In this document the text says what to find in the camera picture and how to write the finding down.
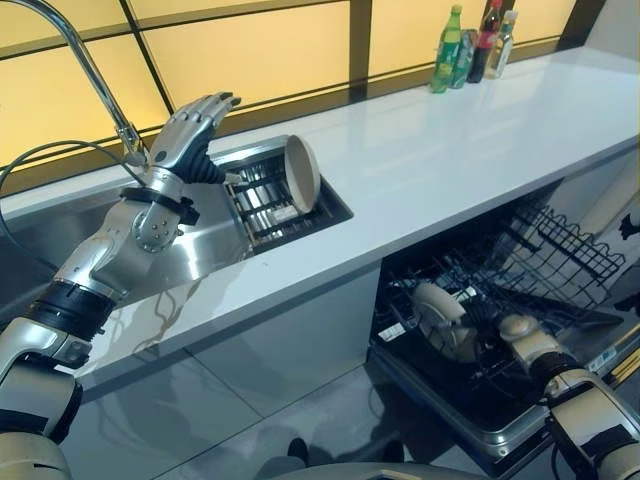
wire rack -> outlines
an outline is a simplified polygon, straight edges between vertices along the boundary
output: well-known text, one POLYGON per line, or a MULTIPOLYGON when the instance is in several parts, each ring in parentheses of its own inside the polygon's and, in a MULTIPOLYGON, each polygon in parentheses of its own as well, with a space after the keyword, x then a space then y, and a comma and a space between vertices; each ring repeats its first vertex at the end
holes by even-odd
POLYGON ((386 272, 386 305, 405 328, 417 326, 415 287, 433 282, 465 305, 475 326, 498 313, 529 314, 557 333, 605 301, 607 279, 625 263, 609 246, 549 208, 519 207, 492 235, 452 248, 424 268, 386 272))
POLYGON ((279 221, 274 212, 293 207, 287 185, 284 156, 276 155, 228 170, 241 175, 246 185, 227 186, 234 207, 252 243, 254 253, 274 248, 349 218, 335 193, 321 180, 314 209, 279 221))

white bottle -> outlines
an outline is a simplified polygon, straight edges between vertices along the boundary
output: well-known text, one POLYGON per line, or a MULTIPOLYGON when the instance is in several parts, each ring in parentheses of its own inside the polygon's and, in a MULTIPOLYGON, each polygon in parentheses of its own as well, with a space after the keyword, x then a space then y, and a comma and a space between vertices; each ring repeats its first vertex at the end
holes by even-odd
POLYGON ((485 73, 489 78, 500 78, 502 76, 513 49, 513 27, 516 23, 516 18, 518 18, 518 12, 515 10, 507 10, 504 14, 498 38, 496 38, 496 43, 487 62, 485 73))

dishwasher rack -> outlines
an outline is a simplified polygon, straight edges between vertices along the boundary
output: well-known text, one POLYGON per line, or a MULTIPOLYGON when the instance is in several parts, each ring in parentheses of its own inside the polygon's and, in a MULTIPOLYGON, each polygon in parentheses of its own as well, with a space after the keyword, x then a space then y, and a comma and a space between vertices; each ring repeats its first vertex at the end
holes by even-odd
POLYGON ((524 204, 496 233, 437 255, 425 268, 385 272, 389 288, 383 298, 404 327, 413 329, 417 320, 406 300, 420 282, 433 282, 473 305, 470 321, 482 321, 484 305, 485 317, 487 308, 492 316, 528 314, 557 333, 592 315, 609 296, 607 279, 624 263, 624 255, 594 242, 548 206, 524 204))

bottle label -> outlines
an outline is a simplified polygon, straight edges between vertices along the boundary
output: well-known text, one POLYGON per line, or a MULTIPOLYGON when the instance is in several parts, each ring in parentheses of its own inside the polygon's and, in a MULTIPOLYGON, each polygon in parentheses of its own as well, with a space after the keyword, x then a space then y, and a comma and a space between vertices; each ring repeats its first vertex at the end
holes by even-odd
POLYGON ((438 65, 436 67, 437 74, 451 75, 451 70, 458 57, 459 47, 459 43, 440 43, 440 48, 438 48, 438 65))
POLYGON ((502 47, 502 52, 500 52, 500 60, 498 61, 498 66, 496 67, 496 73, 498 74, 498 76, 502 75, 502 71, 507 64, 507 60, 509 60, 509 55, 511 54, 512 48, 512 41, 505 43, 504 47, 502 47))
POLYGON ((491 48, 496 43, 498 34, 496 32, 480 32, 480 40, 478 40, 478 48, 491 48))

black cable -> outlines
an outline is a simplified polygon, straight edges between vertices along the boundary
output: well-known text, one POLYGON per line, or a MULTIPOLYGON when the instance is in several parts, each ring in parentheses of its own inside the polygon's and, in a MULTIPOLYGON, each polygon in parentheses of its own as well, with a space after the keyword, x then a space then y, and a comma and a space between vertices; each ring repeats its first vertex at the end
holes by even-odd
POLYGON ((551 450, 551 472, 555 480, 560 480, 560 475, 558 474, 558 445, 554 445, 553 450, 551 450))
POLYGON ((487 367, 482 364, 482 361, 480 360, 480 340, 478 339, 478 337, 476 337, 473 341, 473 353, 476 356, 476 363, 478 364, 478 367, 480 367, 485 380, 505 397, 510 398, 511 400, 514 400, 518 403, 522 403, 521 399, 500 387, 500 385, 498 385, 491 377, 491 373, 489 372, 489 370, 487 370, 487 367))
MULTIPOLYGON (((17 167, 18 165, 20 165, 22 162, 24 162, 27 158, 29 158, 31 155, 41 152, 42 150, 48 150, 50 148, 54 148, 54 147, 59 147, 62 145, 80 145, 83 147, 91 147, 95 150, 98 150, 99 152, 104 153, 105 155, 107 155, 109 158, 111 158, 111 160, 114 161, 114 163, 119 164, 122 168, 124 168, 126 170, 126 172, 131 175, 134 180, 136 182, 138 182, 141 186, 146 186, 145 183, 142 181, 142 179, 136 175, 133 170, 131 170, 131 168, 129 168, 129 166, 120 158, 118 158, 113 152, 110 152, 109 150, 107 150, 105 147, 98 145, 97 143, 93 143, 93 142, 85 142, 84 140, 61 140, 59 142, 52 142, 52 143, 45 143, 44 145, 40 145, 38 147, 32 148, 31 150, 28 150, 26 152, 24 152, 22 155, 20 155, 18 158, 16 158, 13 162, 11 162, 9 165, 7 165, 4 170, 2 170, 2 172, 0 173, 0 198, 2 197, 2 186, 4 185, 4 181, 7 179, 7 177, 9 176, 9 173, 11 173, 11 170, 13 170, 15 167, 17 167)), ((22 245, 18 239, 13 235, 13 233, 11 233, 11 231, 9 230, 9 227, 7 226, 7 222, 4 219, 4 215, 2 213, 2 202, 0 201, 0 230, 4 233, 4 235, 6 235, 7 239, 19 250, 22 250, 24 253, 26 253, 29 257, 33 258, 36 262, 40 263, 41 265, 44 265, 47 269, 53 271, 53 272, 57 272, 58 271, 58 267, 56 265, 54 265, 53 263, 49 262, 48 260, 34 254, 32 251, 30 251, 28 248, 26 248, 24 245, 22 245)))
POLYGON ((498 385, 498 383, 493 379, 493 376, 491 375, 491 372, 489 372, 487 367, 485 367, 482 364, 482 361, 480 360, 480 353, 481 353, 480 352, 480 346, 481 346, 480 345, 480 339, 478 337, 476 337, 474 339, 474 341, 473 341, 473 353, 476 356, 476 364, 478 365, 478 367, 482 371, 482 374, 484 375, 484 378, 486 379, 487 383, 489 383, 489 385, 491 385, 493 388, 495 388, 498 392, 503 394, 505 397, 513 400, 514 402, 518 402, 521 405, 529 406, 531 403, 533 403, 534 405, 538 405, 540 407, 547 406, 547 404, 546 404, 546 402, 544 402, 544 400, 537 400, 537 401, 528 402, 525 399, 520 398, 520 397, 514 395, 511 392, 508 392, 507 390, 502 388, 500 385, 498 385))

